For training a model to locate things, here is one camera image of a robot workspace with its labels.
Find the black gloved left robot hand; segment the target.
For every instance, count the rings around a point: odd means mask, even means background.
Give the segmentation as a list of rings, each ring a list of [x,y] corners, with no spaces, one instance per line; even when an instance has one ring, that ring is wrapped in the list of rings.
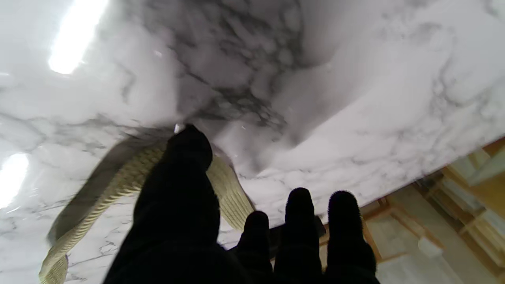
[[[293,189],[272,265],[269,219],[254,211],[233,253],[217,243],[219,202],[207,177],[213,151],[188,124],[168,140],[133,212],[130,232],[105,284],[377,284],[377,262],[365,241],[360,209],[346,191],[328,205],[327,268],[322,269],[314,205]]]

